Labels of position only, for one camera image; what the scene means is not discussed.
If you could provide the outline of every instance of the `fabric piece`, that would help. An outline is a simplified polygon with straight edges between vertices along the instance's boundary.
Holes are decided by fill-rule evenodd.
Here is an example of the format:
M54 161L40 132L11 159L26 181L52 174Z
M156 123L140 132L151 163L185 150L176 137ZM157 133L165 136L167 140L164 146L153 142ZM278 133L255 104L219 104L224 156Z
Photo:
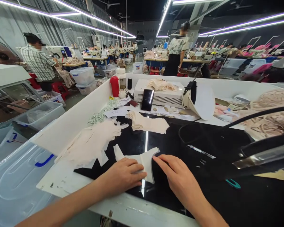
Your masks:
M181 51L188 50L189 38L173 38L169 44L168 51L169 54L179 55Z
M127 117L133 121L133 131L143 130L165 134L169 127L168 123L163 118L146 118L136 111L129 111Z
M167 82L163 79L151 79L149 80L149 83L147 85L148 87L153 87L155 90L162 90L162 91L167 91L167 89L173 90L173 91L178 91L179 87L176 85L173 85L170 82Z
M55 162L66 160L72 162L74 168L92 168L95 160L98 159L100 165L104 165L108 158L103 149L107 147L109 141L121 135L121 129L124 127L125 125L115 125L113 120L107 119L83 129Z
M135 159L139 164L142 164L144 166L144 170L140 172L147 172L147 176L145 180L147 182L150 182L152 184L155 183L153 174L152 174L152 168L151 168L151 161L152 157L159 153L160 150L158 148L153 148L150 149L149 151L143 153L143 154L138 154L138 155L123 155L121 149L119 148L118 144L114 146L114 151L116 155L116 161L121 160L122 158L129 158L129 159Z
M53 66L56 62L31 45L21 48L21 55L39 80L51 80L55 77Z

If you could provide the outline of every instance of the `pink fabric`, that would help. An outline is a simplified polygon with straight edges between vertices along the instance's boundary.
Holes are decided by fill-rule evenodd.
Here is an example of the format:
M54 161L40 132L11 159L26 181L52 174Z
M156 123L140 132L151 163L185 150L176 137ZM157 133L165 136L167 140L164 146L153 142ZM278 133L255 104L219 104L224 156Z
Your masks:
M253 71L253 74L259 74L264 72L266 69L268 69L270 66L272 66L272 63L266 63L265 65L262 65L261 67L257 68L255 71Z

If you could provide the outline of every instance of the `woman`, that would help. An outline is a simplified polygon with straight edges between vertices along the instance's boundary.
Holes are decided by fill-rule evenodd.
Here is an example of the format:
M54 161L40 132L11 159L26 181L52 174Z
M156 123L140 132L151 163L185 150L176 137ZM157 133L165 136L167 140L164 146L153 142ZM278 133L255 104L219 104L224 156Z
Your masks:
M164 76L177 76L178 69L181 68L185 51L188 50L189 38L186 37L189 29L189 22L182 24L180 36L173 38L167 49L169 54Z

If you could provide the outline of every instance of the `fabric pile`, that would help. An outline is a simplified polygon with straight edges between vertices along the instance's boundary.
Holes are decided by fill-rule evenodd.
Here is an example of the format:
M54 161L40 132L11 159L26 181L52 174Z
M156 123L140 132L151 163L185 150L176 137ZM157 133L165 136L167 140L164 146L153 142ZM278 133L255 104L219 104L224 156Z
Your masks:
M143 117L139 112L129 111L127 118L133 121L132 129L157 132L160 134L166 134L166 130L169 128L168 123L163 118L146 118Z
M171 89L173 91L178 91L178 86L173 85L170 82L167 82L163 79L151 79L149 80L148 87L153 87L155 90L167 91Z
M75 64L79 64L81 62L84 62L82 59L76 58L76 57L68 57L66 58L66 62L64 64L67 65L75 65Z
M108 160L104 151L109 142L116 136L120 136L121 129L126 127L128 124L120 125L120 122L116 120L107 119L83 129L68 148L56 158L55 163L66 160L71 162L75 168L92 168L98 159L100 166L103 166Z
M284 106L284 90L273 90L262 94L258 100L251 102L248 110L240 110L240 118ZM272 113L253 118L243 123L245 131L256 139L265 139L284 133L284 112Z
M153 51L146 51L145 54L144 54L144 59L155 59L156 58L156 55Z

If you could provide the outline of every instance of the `red stool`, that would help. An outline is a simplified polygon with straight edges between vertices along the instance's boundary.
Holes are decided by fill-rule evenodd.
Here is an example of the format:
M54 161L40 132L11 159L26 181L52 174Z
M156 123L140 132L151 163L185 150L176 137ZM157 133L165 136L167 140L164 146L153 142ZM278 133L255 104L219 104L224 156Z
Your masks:
M65 97L69 95L67 88L63 85L62 82L54 82L51 84L51 88L53 91L61 94L61 97L65 101Z
M27 80L31 83L32 87L33 87L34 89L36 89L36 90L40 89L41 86L40 86L40 85L38 84L38 82L36 81L36 78L37 78L36 74L34 74L34 73L29 73L29 75L31 76L31 79L27 79Z

